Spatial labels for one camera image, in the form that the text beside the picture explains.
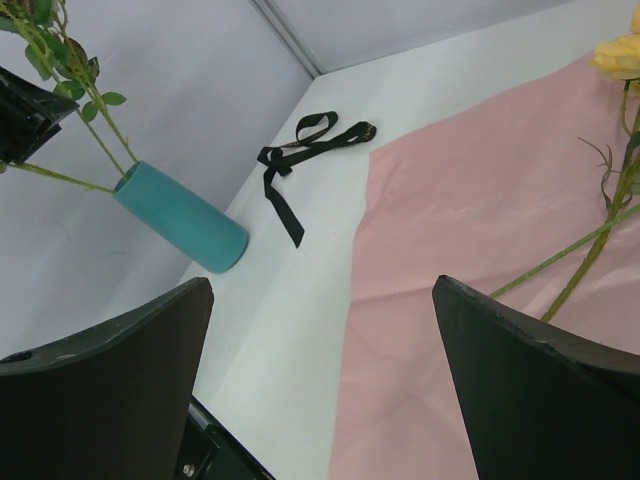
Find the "pale pink rose stem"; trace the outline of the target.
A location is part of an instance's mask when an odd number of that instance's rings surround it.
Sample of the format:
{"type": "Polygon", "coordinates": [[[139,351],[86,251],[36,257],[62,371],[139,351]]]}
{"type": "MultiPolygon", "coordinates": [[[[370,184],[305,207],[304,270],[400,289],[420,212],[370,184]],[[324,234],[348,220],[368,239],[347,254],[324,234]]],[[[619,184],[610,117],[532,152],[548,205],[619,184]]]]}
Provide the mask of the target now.
{"type": "Polygon", "coordinates": [[[61,182],[77,185],[77,186],[85,188],[88,191],[101,191],[101,192],[105,192],[105,193],[108,193],[108,194],[114,194],[115,193],[115,191],[113,189],[109,189],[107,187],[103,187],[103,186],[100,186],[100,185],[97,185],[97,184],[93,184],[93,183],[90,183],[90,182],[86,182],[86,181],[83,181],[83,180],[76,179],[74,177],[63,175],[61,173],[58,173],[58,172],[55,172],[55,171],[51,171],[51,170],[45,169],[45,168],[37,166],[37,165],[28,164],[28,163],[15,164],[15,163],[1,161],[1,173],[4,174],[9,169],[20,170],[20,171],[23,171],[23,172],[36,174],[36,175],[39,175],[39,176],[42,176],[42,177],[45,177],[45,178],[50,178],[50,179],[58,180],[58,181],[61,181],[61,182]]]}

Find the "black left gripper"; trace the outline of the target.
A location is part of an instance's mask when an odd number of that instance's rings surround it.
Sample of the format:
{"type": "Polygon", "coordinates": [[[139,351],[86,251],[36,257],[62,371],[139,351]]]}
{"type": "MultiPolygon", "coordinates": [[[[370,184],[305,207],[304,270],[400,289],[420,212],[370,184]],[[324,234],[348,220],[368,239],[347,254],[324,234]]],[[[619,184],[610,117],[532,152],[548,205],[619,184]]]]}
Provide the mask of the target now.
{"type": "Polygon", "coordinates": [[[1,68],[1,160],[7,164],[25,163],[77,109],[73,100],[1,68]]]}

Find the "yellow rose stem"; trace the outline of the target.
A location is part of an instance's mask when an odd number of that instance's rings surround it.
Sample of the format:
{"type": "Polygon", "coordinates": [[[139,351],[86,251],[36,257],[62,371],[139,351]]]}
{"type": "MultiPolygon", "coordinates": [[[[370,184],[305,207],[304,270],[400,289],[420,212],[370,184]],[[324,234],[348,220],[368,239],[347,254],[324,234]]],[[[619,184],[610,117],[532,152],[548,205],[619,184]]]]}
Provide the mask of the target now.
{"type": "Polygon", "coordinates": [[[600,181],[600,190],[605,202],[606,220],[618,216],[639,194],[639,118],[627,121],[627,109],[632,99],[639,97],[639,9],[631,15],[629,33],[614,40],[599,44],[593,53],[590,65],[605,79],[621,83],[623,96],[620,107],[620,124],[626,140],[625,151],[619,168],[614,167],[613,151],[607,147],[599,154],[605,172],[600,181]]]}

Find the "green flower stem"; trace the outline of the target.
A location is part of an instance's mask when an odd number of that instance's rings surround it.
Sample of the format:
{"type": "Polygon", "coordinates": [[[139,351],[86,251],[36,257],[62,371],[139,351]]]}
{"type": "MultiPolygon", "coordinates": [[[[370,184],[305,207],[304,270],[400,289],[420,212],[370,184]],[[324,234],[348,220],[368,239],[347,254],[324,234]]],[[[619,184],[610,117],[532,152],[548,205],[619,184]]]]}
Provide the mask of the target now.
{"type": "Polygon", "coordinates": [[[65,1],[3,1],[1,3],[1,30],[20,36],[25,42],[25,57],[44,81],[53,81],[53,92],[62,97],[84,103],[77,115],[94,140],[106,154],[124,181],[129,171],[116,160],[115,155],[92,126],[102,117],[133,164],[139,160],[131,150],[129,140],[116,125],[110,109],[120,106],[127,98],[118,92],[101,92],[97,86],[100,63],[97,57],[86,53],[79,41],[69,35],[69,14],[65,1]]]}

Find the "aluminium frame rail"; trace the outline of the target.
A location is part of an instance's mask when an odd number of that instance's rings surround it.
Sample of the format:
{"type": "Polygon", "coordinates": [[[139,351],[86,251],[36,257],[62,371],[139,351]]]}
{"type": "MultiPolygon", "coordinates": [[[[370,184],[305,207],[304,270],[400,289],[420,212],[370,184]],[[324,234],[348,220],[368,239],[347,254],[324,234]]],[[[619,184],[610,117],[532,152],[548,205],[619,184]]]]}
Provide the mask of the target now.
{"type": "Polygon", "coordinates": [[[250,3],[311,79],[316,79],[326,73],[321,62],[305,44],[301,34],[297,32],[294,24],[287,18],[277,1],[251,0],[250,3]]]}

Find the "pink wrapping paper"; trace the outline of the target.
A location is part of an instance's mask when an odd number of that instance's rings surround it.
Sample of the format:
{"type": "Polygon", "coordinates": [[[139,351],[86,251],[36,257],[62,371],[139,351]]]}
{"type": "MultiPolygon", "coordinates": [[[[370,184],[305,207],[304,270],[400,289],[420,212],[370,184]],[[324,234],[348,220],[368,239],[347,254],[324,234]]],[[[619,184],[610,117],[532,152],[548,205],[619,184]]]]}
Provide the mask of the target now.
{"type": "Polygon", "coordinates": [[[475,477],[433,286],[491,293],[604,223],[622,96],[584,57],[371,154],[331,478],[475,477]]]}

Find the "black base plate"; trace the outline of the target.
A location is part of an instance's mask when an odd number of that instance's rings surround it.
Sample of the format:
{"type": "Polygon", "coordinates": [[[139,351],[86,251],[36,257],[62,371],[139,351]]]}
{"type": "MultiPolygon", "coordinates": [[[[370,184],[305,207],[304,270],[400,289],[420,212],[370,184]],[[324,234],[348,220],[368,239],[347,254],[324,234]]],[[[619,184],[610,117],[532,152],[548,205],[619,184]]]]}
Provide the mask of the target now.
{"type": "Polygon", "coordinates": [[[173,478],[275,479],[195,396],[189,405],[173,478]]]}

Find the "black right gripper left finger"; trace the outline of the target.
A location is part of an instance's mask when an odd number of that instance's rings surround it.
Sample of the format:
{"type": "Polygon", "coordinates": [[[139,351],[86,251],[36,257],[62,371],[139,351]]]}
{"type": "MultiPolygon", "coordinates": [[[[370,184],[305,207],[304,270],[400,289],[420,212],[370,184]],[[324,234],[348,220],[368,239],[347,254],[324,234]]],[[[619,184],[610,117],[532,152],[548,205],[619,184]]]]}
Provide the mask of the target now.
{"type": "Polygon", "coordinates": [[[195,278],[3,358],[2,478],[172,478],[212,307],[195,278]]]}

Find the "black ribbon gold lettering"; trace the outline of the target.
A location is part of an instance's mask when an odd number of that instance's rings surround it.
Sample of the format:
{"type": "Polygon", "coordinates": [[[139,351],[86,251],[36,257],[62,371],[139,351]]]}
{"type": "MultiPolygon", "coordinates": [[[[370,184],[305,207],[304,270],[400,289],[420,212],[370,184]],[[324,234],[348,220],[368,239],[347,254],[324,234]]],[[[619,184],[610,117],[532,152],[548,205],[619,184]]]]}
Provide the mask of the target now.
{"type": "Polygon", "coordinates": [[[293,167],[331,150],[342,149],[372,141],[378,132],[375,125],[360,121],[343,133],[321,141],[338,122],[335,111],[327,111],[304,116],[296,126],[296,140],[280,146],[263,147],[257,161],[266,167],[263,173],[265,198],[271,203],[284,229],[298,248],[304,238],[305,229],[285,198],[273,186],[276,175],[286,177],[293,167]]]}

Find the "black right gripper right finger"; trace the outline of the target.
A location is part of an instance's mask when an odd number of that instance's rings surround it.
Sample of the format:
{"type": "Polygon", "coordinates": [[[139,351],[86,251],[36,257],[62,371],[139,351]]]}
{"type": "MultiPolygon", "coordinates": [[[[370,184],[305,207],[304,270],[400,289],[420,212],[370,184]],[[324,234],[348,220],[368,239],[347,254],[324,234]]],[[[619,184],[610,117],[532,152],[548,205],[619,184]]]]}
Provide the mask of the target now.
{"type": "Polygon", "coordinates": [[[638,478],[637,355],[446,275],[432,299],[479,478],[638,478]]]}

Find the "teal cylindrical vase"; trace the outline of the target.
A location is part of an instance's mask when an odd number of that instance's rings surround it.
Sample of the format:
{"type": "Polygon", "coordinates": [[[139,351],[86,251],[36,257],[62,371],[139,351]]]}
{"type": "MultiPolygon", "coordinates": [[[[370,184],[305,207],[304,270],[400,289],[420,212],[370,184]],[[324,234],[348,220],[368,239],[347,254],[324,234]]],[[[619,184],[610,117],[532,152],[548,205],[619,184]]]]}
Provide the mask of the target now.
{"type": "Polygon", "coordinates": [[[249,233],[243,226],[145,162],[132,166],[119,180],[114,198],[211,273],[231,269],[249,244],[249,233]]]}

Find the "white rose stem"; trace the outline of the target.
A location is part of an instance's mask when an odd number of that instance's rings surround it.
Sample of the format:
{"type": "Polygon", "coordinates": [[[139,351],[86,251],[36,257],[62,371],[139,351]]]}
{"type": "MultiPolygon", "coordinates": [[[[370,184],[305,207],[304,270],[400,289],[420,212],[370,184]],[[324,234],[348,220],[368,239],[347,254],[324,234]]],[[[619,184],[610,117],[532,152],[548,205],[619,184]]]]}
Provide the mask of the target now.
{"type": "Polygon", "coordinates": [[[566,257],[570,253],[573,253],[574,251],[580,249],[581,247],[583,247],[585,244],[589,243],[590,241],[595,240],[601,234],[611,231],[618,224],[628,220],[633,215],[638,213],[639,209],[640,209],[640,206],[639,205],[635,205],[635,206],[629,208],[628,210],[624,211],[623,213],[617,215],[613,219],[605,222],[602,226],[600,226],[596,230],[591,231],[587,235],[585,235],[582,238],[578,239],[576,242],[570,244],[565,249],[559,251],[558,253],[556,253],[553,256],[549,257],[548,259],[544,260],[542,263],[538,264],[537,266],[535,266],[531,270],[525,272],[524,274],[522,274],[521,276],[517,277],[513,281],[507,283],[503,287],[501,287],[501,288],[495,290],[494,292],[490,293],[489,297],[492,298],[492,299],[496,299],[496,298],[499,298],[500,296],[512,291],[513,289],[515,289],[519,285],[521,285],[524,282],[530,280],[531,278],[533,278],[534,276],[536,276],[537,274],[539,274],[540,272],[542,272],[546,268],[550,267],[554,263],[558,262],[562,258],[566,257]]]}

